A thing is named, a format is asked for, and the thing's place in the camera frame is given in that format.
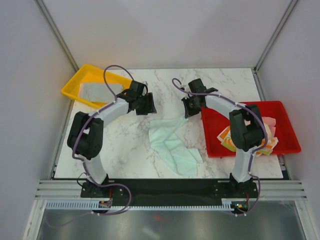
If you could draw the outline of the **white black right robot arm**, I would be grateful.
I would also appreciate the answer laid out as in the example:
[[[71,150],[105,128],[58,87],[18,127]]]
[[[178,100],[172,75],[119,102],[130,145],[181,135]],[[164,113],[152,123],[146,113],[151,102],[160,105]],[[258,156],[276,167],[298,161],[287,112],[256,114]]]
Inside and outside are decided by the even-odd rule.
[[[232,172],[229,175],[226,192],[233,198],[259,198],[261,182],[252,174],[252,163],[256,152],[268,143],[268,134],[257,105],[235,102],[222,95],[217,89],[206,88],[200,78],[188,83],[190,91],[182,98],[185,117],[192,117],[202,109],[212,109],[229,120],[230,136],[235,145],[236,155]]]

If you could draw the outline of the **light blue white towel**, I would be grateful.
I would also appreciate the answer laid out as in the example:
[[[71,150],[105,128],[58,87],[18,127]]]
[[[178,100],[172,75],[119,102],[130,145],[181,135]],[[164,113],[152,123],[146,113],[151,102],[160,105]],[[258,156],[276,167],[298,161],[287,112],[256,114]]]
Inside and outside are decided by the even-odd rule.
[[[150,122],[148,137],[151,149],[156,151],[166,165],[176,174],[194,178],[198,174],[198,164],[203,163],[196,148],[187,148],[176,131],[187,119],[183,116],[174,119],[156,119]]]

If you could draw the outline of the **grey terry towel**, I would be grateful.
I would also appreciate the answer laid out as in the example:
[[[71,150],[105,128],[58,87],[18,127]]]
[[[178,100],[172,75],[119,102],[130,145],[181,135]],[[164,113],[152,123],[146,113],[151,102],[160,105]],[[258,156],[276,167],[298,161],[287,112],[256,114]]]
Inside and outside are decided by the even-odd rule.
[[[92,103],[109,103],[115,100],[114,95],[105,83],[86,82],[81,83],[78,97]]]

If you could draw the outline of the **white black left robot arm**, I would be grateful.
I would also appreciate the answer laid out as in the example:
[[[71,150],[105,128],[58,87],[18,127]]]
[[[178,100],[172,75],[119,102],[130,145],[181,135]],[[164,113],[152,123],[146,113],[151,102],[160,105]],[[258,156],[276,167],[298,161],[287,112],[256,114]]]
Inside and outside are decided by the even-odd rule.
[[[104,128],[117,118],[132,111],[136,115],[155,114],[153,94],[145,83],[133,80],[128,89],[115,96],[95,112],[79,111],[75,114],[67,138],[72,158],[81,161],[86,182],[82,184],[83,198],[105,197],[111,188],[109,176],[104,170],[100,152],[103,147]]]

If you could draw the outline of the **orange patterned towel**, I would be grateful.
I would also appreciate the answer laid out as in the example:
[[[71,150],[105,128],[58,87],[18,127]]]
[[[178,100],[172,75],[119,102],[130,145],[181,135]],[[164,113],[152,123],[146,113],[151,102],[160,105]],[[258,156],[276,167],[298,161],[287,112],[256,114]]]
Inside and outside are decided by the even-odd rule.
[[[272,152],[275,146],[278,144],[279,140],[277,137],[275,137],[275,126],[269,127],[267,124],[264,123],[264,127],[267,133],[267,144],[266,146],[255,152],[255,155],[257,157],[261,155],[269,156]],[[227,126],[218,136],[217,139],[220,141],[220,144],[228,149],[229,151],[235,153],[236,152],[236,146],[234,145],[232,139],[231,139],[231,131],[230,126]]]

